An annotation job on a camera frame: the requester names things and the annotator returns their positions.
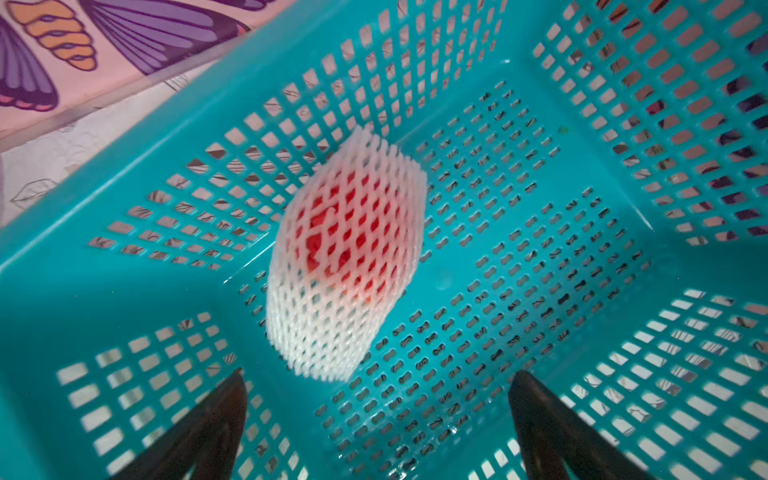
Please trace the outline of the netted apple in basket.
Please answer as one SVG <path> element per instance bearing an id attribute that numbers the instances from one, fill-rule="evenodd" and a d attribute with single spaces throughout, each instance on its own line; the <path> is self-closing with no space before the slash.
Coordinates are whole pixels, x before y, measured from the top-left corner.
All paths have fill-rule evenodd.
<path id="1" fill-rule="evenodd" d="M 410 284 L 427 175 L 361 127 L 289 202 L 268 270 L 266 332 L 295 374 L 346 381 Z"/>

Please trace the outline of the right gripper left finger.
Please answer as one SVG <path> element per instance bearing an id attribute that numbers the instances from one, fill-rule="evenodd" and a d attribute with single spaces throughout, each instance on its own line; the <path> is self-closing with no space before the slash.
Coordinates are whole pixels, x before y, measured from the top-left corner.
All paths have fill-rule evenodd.
<path id="1" fill-rule="evenodd" d="M 243 435 L 248 396 L 235 370 L 115 479 L 229 479 Z"/>

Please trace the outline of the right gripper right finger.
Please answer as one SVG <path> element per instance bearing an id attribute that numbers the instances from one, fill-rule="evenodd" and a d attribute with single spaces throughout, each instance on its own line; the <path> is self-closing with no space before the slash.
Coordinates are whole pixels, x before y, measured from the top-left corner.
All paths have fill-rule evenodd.
<path id="1" fill-rule="evenodd" d="M 651 477 L 529 372 L 516 372 L 508 401 L 528 478 Z"/>

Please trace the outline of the right teal plastic basket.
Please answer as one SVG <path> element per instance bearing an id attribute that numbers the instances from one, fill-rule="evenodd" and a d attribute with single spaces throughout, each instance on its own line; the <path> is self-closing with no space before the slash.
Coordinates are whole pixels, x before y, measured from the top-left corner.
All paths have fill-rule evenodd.
<path id="1" fill-rule="evenodd" d="M 427 175 L 346 381 L 266 332 L 356 127 Z M 767 475 L 763 1 L 294 4 L 1 232 L 1 475 L 107 479 L 239 369 L 232 479 L 527 479 L 536 377 L 658 479 Z"/>

